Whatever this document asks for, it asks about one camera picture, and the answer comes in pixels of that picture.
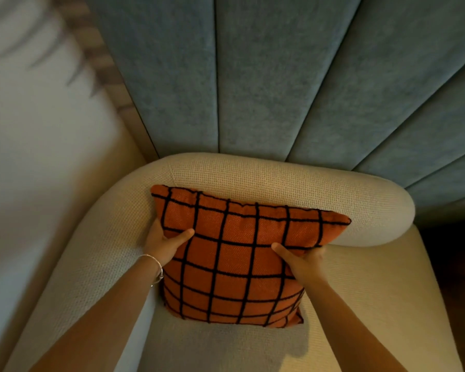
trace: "orange pillow with black grid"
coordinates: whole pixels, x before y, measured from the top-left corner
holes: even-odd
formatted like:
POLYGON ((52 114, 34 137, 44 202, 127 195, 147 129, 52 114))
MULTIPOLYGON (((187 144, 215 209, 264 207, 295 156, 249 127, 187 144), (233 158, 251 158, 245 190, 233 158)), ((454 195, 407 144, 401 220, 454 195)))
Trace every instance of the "orange pillow with black grid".
POLYGON ((166 237, 195 230, 164 267, 165 306, 182 319, 275 328, 303 323, 304 289, 271 244, 300 256, 351 222, 333 211, 244 203, 187 188, 155 185, 151 192, 166 237))

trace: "forearm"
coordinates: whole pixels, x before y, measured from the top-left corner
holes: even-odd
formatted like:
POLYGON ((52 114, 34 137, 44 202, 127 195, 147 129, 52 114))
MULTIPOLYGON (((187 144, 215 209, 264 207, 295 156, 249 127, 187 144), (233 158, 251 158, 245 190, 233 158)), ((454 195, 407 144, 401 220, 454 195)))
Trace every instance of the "forearm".
POLYGON ((326 281, 305 290, 343 372, 405 371, 326 281))
POLYGON ((139 258, 31 372, 113 371, 158 273, 153 260, 139 258))

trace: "gray upholstered panel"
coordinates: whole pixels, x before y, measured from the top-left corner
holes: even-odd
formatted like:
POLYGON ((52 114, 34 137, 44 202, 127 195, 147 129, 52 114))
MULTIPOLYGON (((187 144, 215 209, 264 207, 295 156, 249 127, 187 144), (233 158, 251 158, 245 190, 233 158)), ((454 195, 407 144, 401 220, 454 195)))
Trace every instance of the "gray upholstered panel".
POLYGON ((214 0, 87 0, 159 155, 217 152, 214 0))
POLYGON ((407 190, 415 201, 418 215, 464 198, 465 156, 423 178, 407 190))
POLYGON ((463 155, 465 66, 355 170, 408 187, 463 155))
POLYGON ((418 215, 415 224, 420 228, 427 228, 463 220, 465 220, 465 198, 418 215))
POLYGON ((360 0, 216 0, 220 151, 284 161, 360 0))
POLYGON ((353 169, 464 64, 465 0, 362 0, 288 160, 353 169))

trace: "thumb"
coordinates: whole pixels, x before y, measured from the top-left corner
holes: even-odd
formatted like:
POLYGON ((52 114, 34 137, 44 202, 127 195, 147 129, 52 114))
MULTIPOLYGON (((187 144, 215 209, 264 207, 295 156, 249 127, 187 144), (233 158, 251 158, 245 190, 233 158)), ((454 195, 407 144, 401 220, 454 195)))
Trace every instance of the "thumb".
POLYGON ((288 265, 296 264, 298 257, 288 251, 282 244, 272 243, 272 250, 279 255, 280 258, 285 260, 288 265))
POLYGON ((179 248, 182 244, 186 243, 191 237, 195 234, 195 230, 192 228, 181 232, 176 237, 170 238, 166 240, 166 245, 172 247, 174 249, 179 248))

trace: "hand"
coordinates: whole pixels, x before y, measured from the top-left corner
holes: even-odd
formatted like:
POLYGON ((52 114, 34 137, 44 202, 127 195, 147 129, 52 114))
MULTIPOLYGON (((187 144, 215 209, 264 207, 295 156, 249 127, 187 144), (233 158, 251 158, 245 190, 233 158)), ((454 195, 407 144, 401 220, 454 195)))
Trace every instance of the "hand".
POLYGON ((154 256, 162 266, 165 266, 174 257, 177 248, 186 243, 194 234, 195 231, 189 229, 168 239, 164 236, 160 220, 155 219, 146 238, 143 253, 154 256))
POLYGON ((296 280, 303 287, 313 281, 327 282, 327 277, 322 269, 324 246, 314 248, 302 257, 295 256, 279 243, 273 243, 272 249, 290 266, 296 280))

